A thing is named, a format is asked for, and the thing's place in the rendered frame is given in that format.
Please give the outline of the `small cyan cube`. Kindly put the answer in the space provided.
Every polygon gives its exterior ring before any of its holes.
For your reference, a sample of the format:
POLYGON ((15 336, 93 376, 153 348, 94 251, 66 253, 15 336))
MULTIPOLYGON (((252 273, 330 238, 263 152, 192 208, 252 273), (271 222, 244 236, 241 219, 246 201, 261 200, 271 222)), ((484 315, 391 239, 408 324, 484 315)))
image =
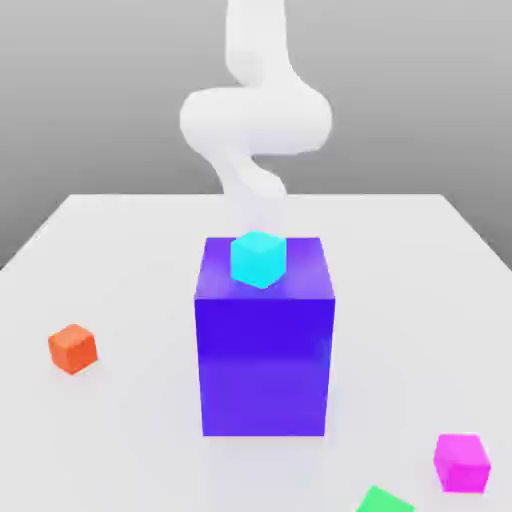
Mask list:
POLYGON ((286 266, 283 237, 251 231, 230 243, 230 275, 235 281, 266 289, 285 274, 286 266))

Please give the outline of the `small orange cube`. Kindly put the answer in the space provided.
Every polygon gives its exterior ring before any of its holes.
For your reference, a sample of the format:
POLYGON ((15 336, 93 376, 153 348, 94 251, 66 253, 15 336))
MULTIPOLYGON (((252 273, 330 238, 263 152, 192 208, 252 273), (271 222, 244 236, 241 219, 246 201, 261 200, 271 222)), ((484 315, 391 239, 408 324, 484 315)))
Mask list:
POLYGON ((78 324, 70 324, 48 338, 53 363, 75 374, 98 360, 94 335, 78 324))

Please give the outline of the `small green cube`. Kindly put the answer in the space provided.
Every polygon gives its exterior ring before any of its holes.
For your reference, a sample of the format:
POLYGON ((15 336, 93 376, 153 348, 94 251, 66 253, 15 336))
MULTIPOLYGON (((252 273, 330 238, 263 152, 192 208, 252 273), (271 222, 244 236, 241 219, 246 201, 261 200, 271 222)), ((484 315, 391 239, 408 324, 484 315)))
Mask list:
POLYGON ((415 512, 415 506, 373 485, 355 512, 415 512))

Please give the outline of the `small magenta cube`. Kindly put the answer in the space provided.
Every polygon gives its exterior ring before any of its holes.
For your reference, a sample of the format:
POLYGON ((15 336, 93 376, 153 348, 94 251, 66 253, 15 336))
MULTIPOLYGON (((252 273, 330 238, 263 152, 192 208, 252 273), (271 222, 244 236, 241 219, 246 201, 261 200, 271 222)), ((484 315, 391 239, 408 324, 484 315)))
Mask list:
POLYGON ((491 462, 477 434, 442 433, 433 457, 444 492, 483 494, 491 462))

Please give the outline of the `large blue box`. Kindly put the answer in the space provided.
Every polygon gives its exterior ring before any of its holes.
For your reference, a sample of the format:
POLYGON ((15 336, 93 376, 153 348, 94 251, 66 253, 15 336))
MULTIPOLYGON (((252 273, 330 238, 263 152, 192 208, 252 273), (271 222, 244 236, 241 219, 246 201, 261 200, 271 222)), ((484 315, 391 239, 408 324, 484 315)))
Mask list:
POLYGON ((322 243, 287 241, 266 289, 230 276, 228 238, 207 238, 194 296, 206 436, 325 432, 335 294, 322 243))

